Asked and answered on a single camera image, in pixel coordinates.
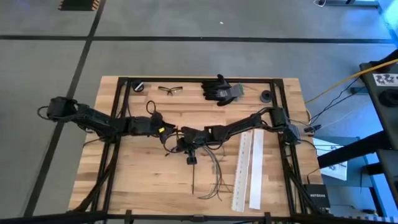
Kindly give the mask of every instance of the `yellow cable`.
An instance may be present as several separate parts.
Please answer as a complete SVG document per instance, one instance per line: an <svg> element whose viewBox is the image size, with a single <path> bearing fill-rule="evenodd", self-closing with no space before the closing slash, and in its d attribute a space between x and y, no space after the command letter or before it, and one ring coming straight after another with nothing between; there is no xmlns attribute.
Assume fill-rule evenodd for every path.
<svg viewBox="0 0 398 224"><path fill-rule="evenodd" d="M321 94L319 94L318 96L312 98L311 100L306 101L305 104L310 103L310 102L312 102L312 101L318 99L318 98L319 98L320 96L322 96L323 94L329 92L330 90L334 89L336 86L339 86L339 85L341 85L342 83L347 82L348 80L350 80L350 79L352 79L352 78L361 76L361 75L363 75L363 74L365 74L365 73L374 71L374 70L379 69L379 68L381 68L381 67L384 67L384 66L387 66L387 65L390 65L390 64L393 64L393 63L397 63L397 62L398 62L398 59L394 59L394 60L391 60L391 61L389 61L389 62L382 63L381 65L378 65L378 66L375 66L375 67L371 67L371 68L368 68L368 69L366 69L366 70L363 70L363 71L360 71L360 72L358 72L358 73L355 73L354 75L352 75L352 76L350 76L350 77L347 77L347 78L343 79L342 81L340 81L340 82L338 82L337 84L333 85L333 86L330 87L329 89L323 91L323 92L322 92Z"/></svg>

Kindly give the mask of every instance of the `gray floor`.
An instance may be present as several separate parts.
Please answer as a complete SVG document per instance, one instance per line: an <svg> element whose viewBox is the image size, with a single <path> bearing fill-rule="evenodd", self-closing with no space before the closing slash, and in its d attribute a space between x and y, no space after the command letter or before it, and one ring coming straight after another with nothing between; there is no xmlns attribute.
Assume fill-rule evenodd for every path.
<svg viewBox="0 0 398 224"><path fill-rule="evenodd" d="M87 35L95 13L60 12L57 5L54 0L2 0L0 35ZM288 0L113 0L105 5L97 35L389 39L374 9L320 8L312 1ZM24 209L54 127L38 118L36 109L51 97L66 94L83 45L80 41L0 41L0 218L20 216ZM304 98L309 99L357 72L360 63L378 60L394 49L389 44L94 42L75 98L93 105L103 75L222 73L297 77ZM307 105L308 109L318 113L346 85ZM363 138L381 129L368 96L350 98L318 122L330 124L357 108L319 130L319 135ZM76 126L65 126L36 214L67 209L84 139Z"/></svg>

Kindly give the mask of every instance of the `wooden tabletop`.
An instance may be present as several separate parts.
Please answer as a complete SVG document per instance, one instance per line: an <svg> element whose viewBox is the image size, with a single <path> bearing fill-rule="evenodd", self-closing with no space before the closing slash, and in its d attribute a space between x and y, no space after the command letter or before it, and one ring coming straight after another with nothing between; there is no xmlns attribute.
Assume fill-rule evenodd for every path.
<svg viewBox="0 0 398 224"><path fill-rule="evenodd" d="M102 78L95 109L106 114L111 113L118 78ZM299 80L285 78L284 83L290 118L308 122ZM144 91L141 93L131 91L129 107L132 115L150 116L146 111L146 103L153 100L164 120L176 124L179 128L188 126L203 129L204 126L209 125L226 125L243 119L265 106L272 106L270 103L262 103L259 99L260 93L269 89L269 85L262 83L243 83L244 96L239 101L223 107L217 106L215 101L204 99L200 83L147 82L144 86ZM168 96L165 91L158 90L158 86L168 88L183 86L183 91L174 96ZM268 115L264 115L263 118L271 123ZM260 210L250 209L249 197L246 197L244 212L232 211L233 194L226 187L221 188L221 200L217 197L209 200L198 198L206 195L215 182L213 164L204 150L197 150L195 193L192 194L193 166L187 165L186 154L171 154L165 157L166 151L157 138L126 136L122 138L119 150L109 213L124 214L130 209L136 215L261 216L264 212L270 212L274 217L290 216L277 135L264 132ZM95 134L88 134L86 141L96 138ZM308 137L302 136L302 138L312 141ZM222 158L220 166L223 179L230 190L233 190L234 185L239 140L240 135L234 136L224 143L224 151L222 149L215 151L217 158ZM170 138L167 146L174 145L175 138ZM70 208L75 208L94 186L102 152L103 143L99 141L84 147L70 199ZM306 182L307 174L318 168L315 149L303 142L297 146L297 157L302 180ZM312 184L322 183L319 170L310 175L310 180Z"/></svg>

